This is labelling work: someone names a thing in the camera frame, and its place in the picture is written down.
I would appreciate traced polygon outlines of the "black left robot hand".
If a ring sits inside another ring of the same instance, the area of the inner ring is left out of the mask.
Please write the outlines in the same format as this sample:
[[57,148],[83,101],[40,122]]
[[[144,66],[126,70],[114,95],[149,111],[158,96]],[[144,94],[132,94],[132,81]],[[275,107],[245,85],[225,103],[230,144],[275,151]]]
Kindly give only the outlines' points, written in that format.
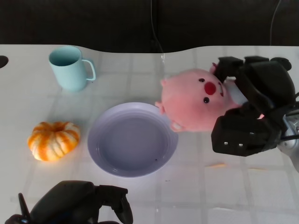
[[123,224],[133,223],[127,189],[87,181],[62,181],[33,207],[33,224],[98,224],[100,209],[110,207]]

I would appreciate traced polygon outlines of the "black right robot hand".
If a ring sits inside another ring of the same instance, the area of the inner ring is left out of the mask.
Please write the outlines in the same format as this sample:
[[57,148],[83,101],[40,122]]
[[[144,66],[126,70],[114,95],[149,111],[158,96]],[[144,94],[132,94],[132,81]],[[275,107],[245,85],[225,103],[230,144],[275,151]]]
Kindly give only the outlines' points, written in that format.
[[298,93],[286,58],[221,57],[215,74],[221,81],[235,78],[247,102],[228,110],[214,125],[211,141],[216,153],[250,156],[278,147],[288,156],[299,148]]

